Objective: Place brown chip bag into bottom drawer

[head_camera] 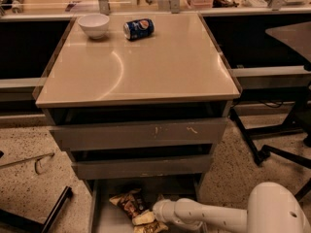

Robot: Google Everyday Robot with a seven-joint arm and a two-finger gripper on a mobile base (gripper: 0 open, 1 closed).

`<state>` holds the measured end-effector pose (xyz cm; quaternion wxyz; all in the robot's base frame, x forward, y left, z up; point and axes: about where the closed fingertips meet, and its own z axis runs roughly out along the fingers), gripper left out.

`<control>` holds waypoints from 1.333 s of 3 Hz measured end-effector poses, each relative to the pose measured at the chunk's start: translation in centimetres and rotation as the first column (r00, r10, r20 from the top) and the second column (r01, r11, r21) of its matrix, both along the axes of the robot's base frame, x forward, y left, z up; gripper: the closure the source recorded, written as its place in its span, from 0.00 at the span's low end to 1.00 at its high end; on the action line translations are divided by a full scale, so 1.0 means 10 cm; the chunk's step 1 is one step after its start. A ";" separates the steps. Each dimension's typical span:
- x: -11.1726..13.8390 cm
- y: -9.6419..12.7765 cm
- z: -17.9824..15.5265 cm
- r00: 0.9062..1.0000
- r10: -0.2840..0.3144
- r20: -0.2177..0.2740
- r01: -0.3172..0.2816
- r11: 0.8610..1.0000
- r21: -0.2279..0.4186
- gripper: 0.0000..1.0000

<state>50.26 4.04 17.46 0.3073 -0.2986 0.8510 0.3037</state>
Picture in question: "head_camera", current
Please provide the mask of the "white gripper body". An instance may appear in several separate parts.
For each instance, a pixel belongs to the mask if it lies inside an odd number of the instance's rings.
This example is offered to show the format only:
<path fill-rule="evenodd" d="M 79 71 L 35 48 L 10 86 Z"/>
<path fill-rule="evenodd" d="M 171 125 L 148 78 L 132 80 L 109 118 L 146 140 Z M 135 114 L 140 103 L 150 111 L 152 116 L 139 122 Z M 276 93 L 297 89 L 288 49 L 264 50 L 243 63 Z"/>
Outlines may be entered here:
<path fill-rule="evenodd" d="M 178 219 L 175 214 L 175 205 L 176 203 L 169 199 L 157 201 L 153 205 L 155 219 L 162 222 L 175 222 Z"/>

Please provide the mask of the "yellow taped gripper finger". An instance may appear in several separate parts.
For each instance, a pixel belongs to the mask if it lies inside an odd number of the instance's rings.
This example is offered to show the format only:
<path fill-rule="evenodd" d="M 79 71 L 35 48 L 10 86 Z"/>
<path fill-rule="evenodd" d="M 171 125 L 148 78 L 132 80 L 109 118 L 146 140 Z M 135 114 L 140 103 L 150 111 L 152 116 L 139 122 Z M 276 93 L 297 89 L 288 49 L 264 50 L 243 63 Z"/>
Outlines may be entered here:
<path fill-rule="evenodd" d="M 136 216 L 133 220 L 132 223 L 137 226 L 137 225 L 142 225 L 142 224 L 148 224 L 148 223 L 152 223 L 155 221 L 155 216 L 154 214 L 147 210 L 144 213 L 142 213 L 139 216 Z"/>

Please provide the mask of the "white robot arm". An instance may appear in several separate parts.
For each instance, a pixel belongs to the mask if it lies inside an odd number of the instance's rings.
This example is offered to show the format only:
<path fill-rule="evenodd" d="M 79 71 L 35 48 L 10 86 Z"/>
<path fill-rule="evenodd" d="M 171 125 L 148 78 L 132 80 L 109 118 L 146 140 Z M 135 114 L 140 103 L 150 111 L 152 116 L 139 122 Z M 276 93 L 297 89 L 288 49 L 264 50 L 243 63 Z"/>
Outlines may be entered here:
<path fill-rule="evenodd" d="M 138 226 L 158 222 L 173 223 L 190 231 L 203 223 L 230 233 L 311 233 L 310 222 L 293 194 L 278 183 L 258 184 L 250 193 L 246 210 L 200 204 L 188 198 L 177 201 L 162 199 L 151 211 L 135 217 Z"/>

